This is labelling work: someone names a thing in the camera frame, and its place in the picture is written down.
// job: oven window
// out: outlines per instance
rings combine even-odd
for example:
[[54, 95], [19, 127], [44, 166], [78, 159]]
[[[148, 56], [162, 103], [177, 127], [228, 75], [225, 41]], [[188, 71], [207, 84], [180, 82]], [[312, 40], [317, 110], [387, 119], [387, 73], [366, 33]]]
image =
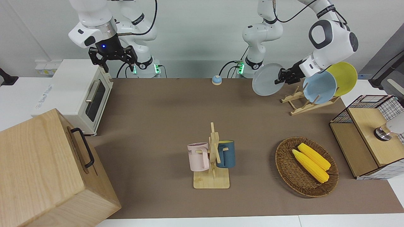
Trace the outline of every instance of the oven window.
[[92, 122], [94, 122], [95, 120], [95, 116], [97, 115], [104, 94], [105, 94], [105, 87], [101, 82], [97, 92], [95, 93], [94, 100], [87, 105], [86, 109], [86, 115], [90, 118]]

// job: corn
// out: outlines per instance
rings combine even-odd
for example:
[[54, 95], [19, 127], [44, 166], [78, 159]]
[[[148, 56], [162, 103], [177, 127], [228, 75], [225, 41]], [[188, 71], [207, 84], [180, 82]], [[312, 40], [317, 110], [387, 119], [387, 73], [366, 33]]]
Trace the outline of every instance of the corn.
[[299, 148], [299, 150], [303, 154], [305, 154], [307, 157], [309, 157], [313, 162], [315, 162], [323, 170], [327, 171], [330, 169], [331, 164], [325, 158], [323, 158], [323, 156], [321, 156], [319, 153], [317, 153], [311, 147], [307, 146], [305, 143], [301, 143], [299, 146], [297, 146], [297, 148]]
[[319, 167], [315, 162], [313, 162], [305, 154], [293, 149], [293, 154], [298, 162], [320, 183], [328, 181], [330, 176], [321, 167]]

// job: gray plate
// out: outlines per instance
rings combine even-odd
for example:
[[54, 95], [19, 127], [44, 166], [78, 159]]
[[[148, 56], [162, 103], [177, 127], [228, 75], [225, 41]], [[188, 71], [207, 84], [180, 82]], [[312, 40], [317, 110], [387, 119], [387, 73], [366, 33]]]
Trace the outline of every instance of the gray plate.
[[285, 84], [275, 84], [278, 78], [279, 70], [282, 68], [280, 64], [271, 63], [261, 67], [252, 79], [252, 89], [257, 95], [268, 96], [277, 93]]

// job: blue mug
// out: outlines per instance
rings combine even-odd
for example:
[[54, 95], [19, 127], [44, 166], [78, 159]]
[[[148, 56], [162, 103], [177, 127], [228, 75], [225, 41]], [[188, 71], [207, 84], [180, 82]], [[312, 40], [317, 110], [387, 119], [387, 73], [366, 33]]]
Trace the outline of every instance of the blue mug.
[[219, 151], [220, 163], [216, 163], [219, 168], [231, 168], [236, 165], [236, 154], [233, 140], [221, 140], [217, 147]]

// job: oven door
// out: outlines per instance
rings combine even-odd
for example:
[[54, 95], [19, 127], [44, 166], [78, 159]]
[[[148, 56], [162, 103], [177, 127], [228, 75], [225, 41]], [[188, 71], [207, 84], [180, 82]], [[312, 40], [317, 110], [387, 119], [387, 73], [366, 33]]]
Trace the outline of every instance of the oven door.
[[86, 134], [96, 133], [110, 90], [105, 78], [99, 73], [99, 76], [96, 77], [90, 87], [90, 91], [85, 100], [85, 110], [84, 113], [81, 114], [82, 119], [91, 129], [90, 132], [85, 132]]

